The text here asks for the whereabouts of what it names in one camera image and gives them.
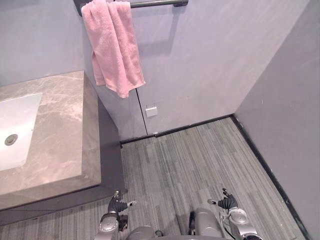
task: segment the cable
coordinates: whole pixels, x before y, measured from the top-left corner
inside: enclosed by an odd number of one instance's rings
[[[227,228],[225,227],[224,230],[230,235],[230,237],[232,237],[234,240],[236,240],[236,238],[227,230]]]

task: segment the white sink basin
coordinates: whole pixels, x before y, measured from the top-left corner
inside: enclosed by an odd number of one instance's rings
[[[0,101],[0,171],[26,163],[42,93]]]

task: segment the pink towel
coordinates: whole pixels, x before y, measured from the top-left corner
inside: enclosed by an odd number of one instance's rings
[[[130,90],[145,84],[130,3],[93,0],[81,11],[93,49],[96,84],[127,98]]]

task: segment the gray wall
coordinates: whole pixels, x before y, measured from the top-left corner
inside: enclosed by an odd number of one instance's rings
[[[320,4],[309,3],[236,110],[313,239],[320,239]]]
[[[84,69],[72,0],[0,1],[0,86]]]
[[[190,0],[133,9],[146,81],[138,88],[141,106],[158,108],[145,116],[147,132],[234,113],[307,2]]]

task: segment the black baseboard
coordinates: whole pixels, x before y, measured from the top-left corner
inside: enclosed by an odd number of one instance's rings
[[[245,128],[243,127],[243,125],[238,121],[238,119],[236,118],[236,116],[234,114],[232,114],[230,116],[230,118],[232,119],[232,121],[234,122],[234,124],[236,125],[236,127],[238,128],[238,130],[240,131],[240,133],[242,134],[243,138],[245,139],[245,141],[247,142],[247,144],[249,145],[249,147],[251,148],[252,152],[254,153],[255,157],[258,159],[258,161],[260,162],[260,164],[262,165],[263,169],[265,170],[266,174],[269,176],[269,178],[271,179],[271,181],[273,182],[273,184],[275,185],[276,189],[278,190],[279,194],[281,195],[284,203],[286,204],[286,206],[288,207],[292,217],[294,218],[296,224],[299,226],[304,238],[306,240],[312,240],[311,236],[309,235],[307,229],[305,228],[303,222],[301,221],[297,211],[295,210],[294,206],[292,205],[288,195],[286,194],[285,190],[283,189],[283,187],[280,185],[279,181],[277,180],[276,176],[273,174],[272,170],[270,169],[270,167],[268,166],[268,164],[266,163],[266,161],[264,160],[264,158],[262,157],[262,155],[260,154],[260,152],[258,151],[257,147],[255,146],[255,144],[253,143],[253,141],[251,140],[249,134],[246,132]]]
[[[200,126],[200,125],[203,125],[203,124],[208,124],[208,123],[212,123],[212,122],[215,122],[215,121],[218,121],[218,120],[221,120],[221,119],[230,118],[231,116],[232,116],[232,114],[228,114],[228,115],[225,115],[225,116],[220,116],[220,117],[212,118],[212,119],[209,119],[209,120],[206,120],[206,121],[201,121],[201,122],[193,123],[193,124],[190,124],[190,125],[177,127],[177,128],[170,129],[168,131],[159,132],[159,133],[156,133],[156,134],[150,134],[150,135],[146,135],[146,136],[131,138],[131,139],[128,139],[128,140],[122,140],[122,141],[120,141],[120,144],[121,145],[128,144],[128,143],[132,143],[132,142],[136,142],[136,141],[143,140],[143,139],[148,139],[148,138],[159,138],[159,137],[162,137],[162,136],[165,136],[165,135],[168,135],[168,134],[172,134],[172,133],[179,132],[179,131],[182,131],[182,130],[190,129],[190,128],[193,128],[193,127],[196,127],[196,126]]]

